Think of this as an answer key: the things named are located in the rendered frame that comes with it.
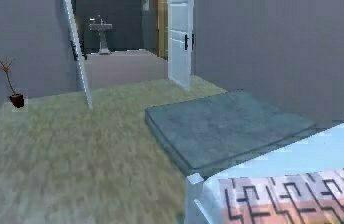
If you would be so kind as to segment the white panelled room door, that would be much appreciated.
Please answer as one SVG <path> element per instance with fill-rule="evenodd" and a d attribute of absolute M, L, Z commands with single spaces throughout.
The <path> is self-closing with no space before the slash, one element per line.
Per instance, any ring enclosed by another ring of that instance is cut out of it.
<path fill-rule="evenodd" d="M 193 33 L 194 0 L 168 0 L 168 78 L 190 90 L 191 46 L 184 48 L 184 36 Z"/>

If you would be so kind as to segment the patterned pink grey blanket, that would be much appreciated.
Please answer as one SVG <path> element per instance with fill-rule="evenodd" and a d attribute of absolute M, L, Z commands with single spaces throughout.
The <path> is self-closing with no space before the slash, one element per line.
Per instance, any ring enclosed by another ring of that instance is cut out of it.
<path fill-rule="evenodd" d="M 219 181 L 215 224 L 344 224 L 344 168 Z"/>

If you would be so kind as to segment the pale blue bed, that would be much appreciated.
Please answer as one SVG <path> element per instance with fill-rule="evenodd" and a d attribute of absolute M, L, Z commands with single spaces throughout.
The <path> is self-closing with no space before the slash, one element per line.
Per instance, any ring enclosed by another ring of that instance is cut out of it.
<path fill-rule="evenodd" d="M 223 170 L 208 179 L 198 173 L 188 176 L 183 224 L 215 224 L 220 217 L 221 179 L 298 175 L 343 168 L 344 123 Z"/>

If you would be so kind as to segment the bare twig plant dark pot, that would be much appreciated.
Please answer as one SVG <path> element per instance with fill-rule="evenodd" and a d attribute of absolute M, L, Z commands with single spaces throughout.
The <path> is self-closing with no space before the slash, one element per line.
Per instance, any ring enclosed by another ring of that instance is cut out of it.
<path fill-rule="evenodd" d="M 8 56 L 6 56 L 4 59 L 0 59 L 0 71 L 5 74 L 9 89 L 11 90 L 11 94 L 8 96 L 10 102 L 15 108 L 22 108 L 25 106 L 24 95 L 15 90 L 10 78 L 12 63 L 13 59 L 10 59 Z"/>

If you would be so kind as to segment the grey-green flat mattress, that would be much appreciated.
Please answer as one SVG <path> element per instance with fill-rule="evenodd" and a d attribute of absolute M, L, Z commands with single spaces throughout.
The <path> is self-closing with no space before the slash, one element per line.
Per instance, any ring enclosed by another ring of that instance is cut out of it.
<path fill-rule="evenodd" d="M 243 90 L 149 107 L 145 123 L 184 175 L 205 178 L 317 133 L 314 121 Z"/>

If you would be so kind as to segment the grey pedestal sink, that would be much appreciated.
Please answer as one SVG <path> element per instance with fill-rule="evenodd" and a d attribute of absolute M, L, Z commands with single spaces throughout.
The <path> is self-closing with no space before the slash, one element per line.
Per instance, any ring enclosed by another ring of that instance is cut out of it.
<path fill-rule="evenodd" d="M 112 24 L 105 23 L 101 16 L 98 16 L 100 22 L 97 23 L 94 18 L 91 18 L 91 23 L 89 24 L 89 29 L 91 31 L 97 31 L 99 35 L 99 55 L 110 55 L 111 51 L 108 48 L 106 34 L 109 30 L 113 28 Z"/>

